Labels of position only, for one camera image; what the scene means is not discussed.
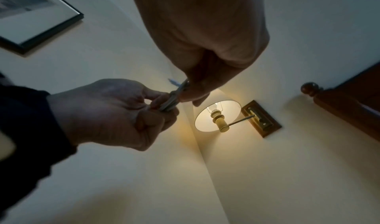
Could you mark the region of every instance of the lamp arm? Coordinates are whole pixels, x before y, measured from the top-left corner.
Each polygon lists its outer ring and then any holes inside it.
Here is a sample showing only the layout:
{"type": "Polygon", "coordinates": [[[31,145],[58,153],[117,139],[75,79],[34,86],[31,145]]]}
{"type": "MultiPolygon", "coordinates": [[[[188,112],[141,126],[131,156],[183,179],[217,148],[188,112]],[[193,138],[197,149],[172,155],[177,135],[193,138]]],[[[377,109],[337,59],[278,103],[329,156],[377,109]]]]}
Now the lamp arm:
{"type": "Polygon", "coordinates": [[[240,119],[238,121],[234,121],[232,123],[230,123],[228,126],[232,126],[232,125],[235,125],[239,122],[242,122],[242,121],[245,121],[245,120],[248,120],[248,119],[251,119],[251,118],[254,118],[256,115],[251,115],[251,116],[247,116],[247,117],[244,117],[243,119],[240,119]]]}

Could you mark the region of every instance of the wall mounting plate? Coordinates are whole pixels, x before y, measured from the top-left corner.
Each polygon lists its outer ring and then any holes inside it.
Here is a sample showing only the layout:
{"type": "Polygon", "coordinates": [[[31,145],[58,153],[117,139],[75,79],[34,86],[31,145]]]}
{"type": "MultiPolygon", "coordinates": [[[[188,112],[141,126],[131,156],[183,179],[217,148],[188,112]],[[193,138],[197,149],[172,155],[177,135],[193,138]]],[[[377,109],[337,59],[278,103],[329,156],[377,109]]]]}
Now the wall mounting plate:
{"type": "Polygon", "coordinates": [[[241,112],[244,116],[256,115],[256,117],[249,119],[249,122],[263,138],[282,128],[256,101],[251,101],[245,105],[241,112]]]}

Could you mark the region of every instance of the lampshade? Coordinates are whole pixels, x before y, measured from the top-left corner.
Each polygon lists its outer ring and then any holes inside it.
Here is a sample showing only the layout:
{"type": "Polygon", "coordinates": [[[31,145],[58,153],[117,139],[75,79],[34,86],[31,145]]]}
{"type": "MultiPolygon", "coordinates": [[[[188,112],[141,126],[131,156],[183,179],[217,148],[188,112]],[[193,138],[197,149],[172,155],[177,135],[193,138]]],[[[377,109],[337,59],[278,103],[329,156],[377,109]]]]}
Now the lampshade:
{"type": "Polygon", "coordinates": [[[225,121],[231,123],[239,116],[241,106],[223,91],[219,89],[214,90],[200,106],[194,106],[195,127],[198,130],[204,132],[219,130],[211,117],[213,109],[221,110],[225,121]]]}

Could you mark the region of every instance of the jacket sleeve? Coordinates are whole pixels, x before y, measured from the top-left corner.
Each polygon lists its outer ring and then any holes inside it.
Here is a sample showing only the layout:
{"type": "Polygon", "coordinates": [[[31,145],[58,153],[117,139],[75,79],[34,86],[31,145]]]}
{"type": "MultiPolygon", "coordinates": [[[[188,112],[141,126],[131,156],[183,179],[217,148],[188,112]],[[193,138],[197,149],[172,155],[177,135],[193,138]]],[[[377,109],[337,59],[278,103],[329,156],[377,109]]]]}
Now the jacket sleeve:
{"type": "Polygon", "coordinates": [[[27,196],[51,166],[76,152],[49,108],[49,93],[0,85],[0,131],[14,151],[0,160],[0,219],[27,196]]]}

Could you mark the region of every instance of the framed picture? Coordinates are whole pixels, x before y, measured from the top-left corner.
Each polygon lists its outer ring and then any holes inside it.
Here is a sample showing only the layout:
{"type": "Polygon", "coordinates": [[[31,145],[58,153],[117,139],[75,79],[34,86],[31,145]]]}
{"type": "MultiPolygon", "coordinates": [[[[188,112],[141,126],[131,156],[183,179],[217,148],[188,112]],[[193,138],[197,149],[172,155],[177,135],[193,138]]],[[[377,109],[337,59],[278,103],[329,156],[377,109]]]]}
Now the framed picture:
{"type": "Polygon", "coordinates": [[[82,18],[64,0],[0,0],[0,45],[24,54],[82,18]]]}

